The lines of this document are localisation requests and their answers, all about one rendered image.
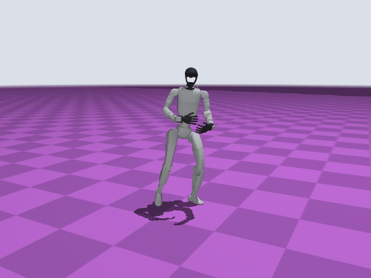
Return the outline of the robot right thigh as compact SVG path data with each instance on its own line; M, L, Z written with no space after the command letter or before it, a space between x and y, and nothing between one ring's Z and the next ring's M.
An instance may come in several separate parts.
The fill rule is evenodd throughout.
M169 172L172 171L172 161L174 157L174 152L176 149L177 145L177 139L178 139L178 132L177 129L170 129L166 133L166 153L165 153L165 161L164 161L164 166L165 170L169 170Z

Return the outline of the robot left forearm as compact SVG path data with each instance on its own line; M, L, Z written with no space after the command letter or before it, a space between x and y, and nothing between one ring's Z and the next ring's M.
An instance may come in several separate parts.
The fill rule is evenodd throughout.
M205 120L206 120L206 123L207 123L207 124L209 124L209 123L213 123L213 118L212 118L212 113L211 113L211 111L210 111L210 115L206 116ZM213 129L214 129L214 126L212 126L212 129L211 129L211 130L213 130Z

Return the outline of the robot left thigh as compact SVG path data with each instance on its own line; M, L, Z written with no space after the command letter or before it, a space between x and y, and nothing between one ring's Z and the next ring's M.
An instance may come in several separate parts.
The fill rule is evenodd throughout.
M204 170L205 155L201 137L198 133L191 131L188 141L192 144L192 151L196 165L192 168L194 174L199 175Z

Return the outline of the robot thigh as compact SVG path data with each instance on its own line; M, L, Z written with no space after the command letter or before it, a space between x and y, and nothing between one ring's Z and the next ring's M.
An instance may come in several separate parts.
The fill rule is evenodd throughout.
M204 170L205 155L201 137L198 133L191 131L188 141L192 144L192 151L196 165L192 168L194 174L199 175Z
M170 129L166 133L166 153L165 153L165 161L164 161L164 166L165 170L169 170L169 172L172 171L172 161L174 157L174 152L176 149L177 145L177 139L178 139L178 132L177 129Z

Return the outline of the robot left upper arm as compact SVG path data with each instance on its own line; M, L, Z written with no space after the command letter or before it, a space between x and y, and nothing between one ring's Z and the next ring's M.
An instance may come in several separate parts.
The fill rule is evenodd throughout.
M210 115L210 101L209 101L209 94L207 91L200 90L201 92L201 99L203 99L203 117L206 118L206 116Z

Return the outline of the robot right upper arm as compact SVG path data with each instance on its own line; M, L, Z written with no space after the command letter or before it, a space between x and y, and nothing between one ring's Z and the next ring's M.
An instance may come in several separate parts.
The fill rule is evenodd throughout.
M168 110L171 111L170 106L173 104L174 97L178 96L178 93L179 93L179 89L172 89L168 94L168 97L165 101L165 105L163 108L167 107Z

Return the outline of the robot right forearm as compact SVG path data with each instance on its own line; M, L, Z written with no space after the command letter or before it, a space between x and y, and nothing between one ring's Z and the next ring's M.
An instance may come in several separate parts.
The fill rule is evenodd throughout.
M173 114L173 112L169 111L167 107L163 108L162 112L172 122L181 122L181 117Z

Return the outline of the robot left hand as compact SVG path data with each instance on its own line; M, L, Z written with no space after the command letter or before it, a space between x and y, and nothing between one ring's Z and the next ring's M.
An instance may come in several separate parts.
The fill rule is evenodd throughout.
M199 132L197 132L197 133L199 133L199 134L202 134L202 133L205 133L205 132L207 132L207 131L210 131L211 129L212 129L212 126L214 126L214 124L213 123L209 123L209 124L207 124L207 123L205 123L205 122L203 122L204 124L205 124L205 126L201 126L201 125L198 125L198 126L200 126L200 127L203 127L203 128L198 128L197 127L197 131L199 131ZM199 129L199 130L198 130Z

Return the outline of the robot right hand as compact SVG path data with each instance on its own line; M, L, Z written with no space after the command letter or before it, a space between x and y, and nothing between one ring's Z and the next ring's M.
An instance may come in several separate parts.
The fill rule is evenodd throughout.
M198 120L198 118L194 118L194 117L198 117L198 116L189 116L191 114L194 114L193 112L188 114L188 115L185 115L184 117L181 116L181 122L178 122L178 123L187 123L187 124L193 124L193 125L196 125L196 123L191 123L191 122L198 122L198 121L195 121L195 120Z

